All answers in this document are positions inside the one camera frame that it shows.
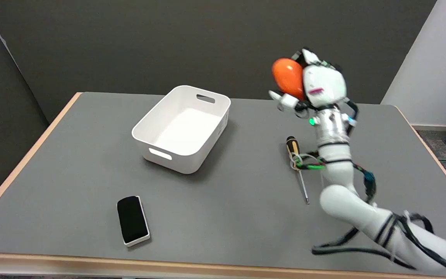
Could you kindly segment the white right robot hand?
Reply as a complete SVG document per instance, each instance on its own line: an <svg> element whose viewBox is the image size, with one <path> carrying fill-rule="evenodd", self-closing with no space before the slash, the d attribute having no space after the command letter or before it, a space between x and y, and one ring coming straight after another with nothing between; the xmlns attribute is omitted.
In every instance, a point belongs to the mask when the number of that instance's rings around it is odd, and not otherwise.
<svg viewBox="0 0 446 279"><path fill-rule="evenodd" d="M281 111L290 110L303 116L309 109L335 105L347 96L340 70L305 47L290 58L277 59L271 73L278 88L268 94L278 102Z"/></svg>

